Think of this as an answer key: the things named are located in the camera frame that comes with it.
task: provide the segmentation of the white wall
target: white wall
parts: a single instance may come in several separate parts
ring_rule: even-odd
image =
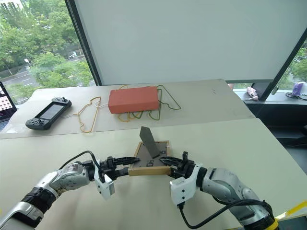
[[[104,84],[272,80],[306,0],[76,0]]]

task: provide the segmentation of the purple object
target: purple object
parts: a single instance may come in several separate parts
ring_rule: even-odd
[[[292,95],[300,96],[303,85],[303,82],[295,83],[292,89]]]

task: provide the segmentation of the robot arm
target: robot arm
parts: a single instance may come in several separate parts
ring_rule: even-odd
[[[117,165],[127,165],[136,161],[139,159],[134,157],[108,157],[105,161],[97,161],[99,168],[93,161],[78,161],[48,173],[0,220],[0,230],[33,230],[62,193],[88,185],[91,181],[95,181],[103,198],[108,199],[115,192],[113,180],[128,175],[127,167],[116,170]]]
[[[217,202],[226,205],[218,214],[229,209],[247,230],[278,227],[271,206],[260,201],[254,191],[245,186],[233,172],[219,168],[206,169],[202,167],[202,164],[188,160],[187,152],[183,153],[183,159],[162,157],[160,160],[171,166],[170,176],[175,178],[170,182],[172,201],[179,207],[189,228],[199,228],[217,216],[214,214],[196,226],[187,222],[183,214],[183,206],[185,201],[194,196],[197,187],[212,195]]]

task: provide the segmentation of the white table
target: white table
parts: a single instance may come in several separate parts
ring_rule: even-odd
[[[307,177],[287,151],[258,119],[241,119],[151,128],[156,140],[169,140],[171,155],[224,167],[235,172],[260,199],[271,204],[275,216],[307,198]],[[46,173],[83,150],[98,159],[133,156],[140,129],[90,134],[54,135],[0,140],[0,208],[4,215]],[[89,156],[80,158],[88,160]],[[94,183],[64,193],[49,210],[37,230],[187,229],[170,199],[168,176],[122,177],[116,193],[107,201]],[[191,224],[220,209],[213,198],[200,191],[185,205]],[[203,229],[227,229],[239,223],[229,211]]]
[[[150,84],[130,85],[133,87],[144,87]],[[231,91],[222,79],[201,80],[190,82],[165,83],[164,86],[170,91],[181,110],[170,110],[162,105],[161,120],[154,121],[144,112],[141,119],[134,119],[128,123],[118,120],[117,115],[111,114],[108,107],[99,109],[94,131],[109,131],[119,129],[140,128],[141,126],[160,127],[183,124],[195,124],[203,122],[228,121],[236,119],[249,119],[255,116],[247,109],[244,103]],[[120,86],[99,87],[71,87],[63,89],[41,89],[33,93],[33,96],[21,106],[13,115],[8,125],[3,129],[0,138],[20,138],[44,135],[58,135],[80,133],[77,117],[59,118],[51,129],[46,131],[30,130],[25,126],[28,119],[36,116],[45,108],[53,97],[65,97],[72,101],[72,107],[66,114],[78,112],[89,100],[101,96],[101,104],[108,102],[109,93],[112,89]],[[172,103],[171,99],[163,92],[163,101]],[[82,120],[87,128],[91,126],[95,107],[88,107],[82,114]]]

